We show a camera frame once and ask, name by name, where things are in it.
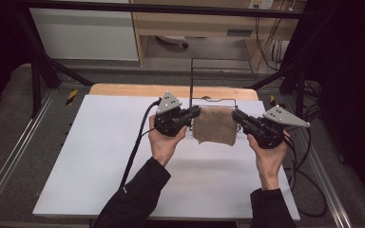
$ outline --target aluminum rail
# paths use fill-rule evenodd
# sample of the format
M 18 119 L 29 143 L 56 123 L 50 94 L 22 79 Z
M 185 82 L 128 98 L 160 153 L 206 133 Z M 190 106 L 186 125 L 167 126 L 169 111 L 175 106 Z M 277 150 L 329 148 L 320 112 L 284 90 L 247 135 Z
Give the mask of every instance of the aluminum rail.
M 67 2 L 67 1 L 35 1 L 35 0 L 11 0 L 14 6 L 56 9 L 56 10 L 97 10 L 97 11 L 129 11 L 129 12 L 154 12 L 154 13 L 177 13 L 218 16 L 243 16 L 243 17 L 266 17 L 286 19 L 315 19 L 316 12 L 295 10 L 266 10 L 266 9 L 228 9 L 211 7 L 169 6 L 152 4 L 124 4 L 124 3 L 96 3 L 96 2 Z
M 288 104 L 288 110 L 293 112 L 294 104 L 292 101 L 286 97 L 283 97 L 284 102 Z M 299 129 L 299 135 L 303 142 L 304 148 L 307 147 L 308 137 L 304 128 Z M 313 167 L 313 170 L 316 174 L 317 181 L 322 191 L 324 192 L 325 197 L 327 198 L 328 206 L 331 210 L 331 214 L 338 228 L 352 228 L 352 223 L 349 220 L 348 214 L 345 211 L 345 208 L 342 205 L 342 202 L 339 199 L 339 196 L 332 184 L 327 171 L 325 171 L 324 165 L 318 157 L 316 150 L 313 145 L 310 148 L 309 154 L 310 164 Z
M 23 152 L 26 150 L 27 146 L 29 145 L 29 142 L 34 135 L 34 132 L 36 131 L 38 125 L 43 120 L 49 105 L 51 103 L 51 100 L 55 94 L 55 89 L 52 89 L 49 91 L 42 103 L 42 108 L 39 113 L 37 113 L 36 117 L 31 119 L 29 121 L 28 126 L 26 127 L 25 131 L 23 132 L 22 136 L 20 137 L 17 144 L 12 149 L 7 161 L 2 166 L 2 169 L 0 170 L 0 195 L 2 191 L 4 190 L 6 184 L 8 183 L 11 174 L 14 171 L 14 168 L 16 167 L 17 163 L 20 161 L 20 158 L 23 155 Z

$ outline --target human hand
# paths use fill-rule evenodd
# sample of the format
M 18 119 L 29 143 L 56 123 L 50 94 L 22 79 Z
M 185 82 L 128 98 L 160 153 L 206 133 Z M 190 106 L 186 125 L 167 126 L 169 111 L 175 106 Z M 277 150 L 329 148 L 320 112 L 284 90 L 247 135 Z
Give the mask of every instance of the human hand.
M 155 127 L 155 116 L 156 115 L 149 117 L 150 129 Z M 187 126 L 184 126 L 175 137 L 165 136 L 156 129 L 150 131 L 149 141 L 153 159 L 157 160 L 163 167 L 165 167 L 171 157 L 173 157 L 177 143 L 185 138 L 186 128 Z
M 257 169 L 259 170 L 259 178 L 262 185 L 262 190 L 274 190 L 279 188 L 278 172 L 280 166 L 288 151 L 286 142 L 281 142 L 273 149 L 262 149 L 259 147 L 254 136 L 247 135 L 248 142 L 251 148 L 256 152 Z

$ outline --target black sleeve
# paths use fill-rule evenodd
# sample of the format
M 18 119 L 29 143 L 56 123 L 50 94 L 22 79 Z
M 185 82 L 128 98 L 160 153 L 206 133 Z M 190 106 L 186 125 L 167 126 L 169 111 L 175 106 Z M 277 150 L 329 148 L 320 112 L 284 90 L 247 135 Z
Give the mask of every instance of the black sleeve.
M 254 191 L 251 194 L 251 204 L 253 208 L 251 228 L 296 227 L 280 189 Z
M 150 158 L 135 177 L 108 201 L 93 228 L 143 228 L 169 179 L 170 174 L 164 167 Z

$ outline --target towel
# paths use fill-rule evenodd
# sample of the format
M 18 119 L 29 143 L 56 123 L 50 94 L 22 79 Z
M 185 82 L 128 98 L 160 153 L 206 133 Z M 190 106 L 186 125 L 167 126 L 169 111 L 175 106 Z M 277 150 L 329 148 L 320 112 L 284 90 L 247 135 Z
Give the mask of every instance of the towel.
M 201 107 L 194 119 L 193 136 L 198 143 L 213 142 L 234 145 L 238 124 L 233 120 L 233 108 L 227 106 Z

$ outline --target white table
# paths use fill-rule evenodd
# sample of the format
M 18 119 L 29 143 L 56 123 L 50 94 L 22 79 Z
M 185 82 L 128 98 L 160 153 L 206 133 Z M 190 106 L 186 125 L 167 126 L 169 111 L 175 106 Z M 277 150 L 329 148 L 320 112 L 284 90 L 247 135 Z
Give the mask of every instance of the white table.
M 144 112 L 157 99 L 86 95 L 33 214 L 46 218 L 95 219 L 117 190 Z M 188 99 L 180 100 L 182 107 L 187 107 Z M 262 102 L 237 100 L 237 103 L 249 115 L 260 116 L 264 112 Z M 129 180 L 150 158 L 149 148 L 144 137 Z M 252 217 L 250 193 L 260 188 L 260 182 L 254 152 L 242 132 L 234 146 L 198 144 L 191 132 L 187 132 L 166 169 L 172 177 L 152 218 Z M 279 182 L 292 218 L 299 220 L 282 169 Z

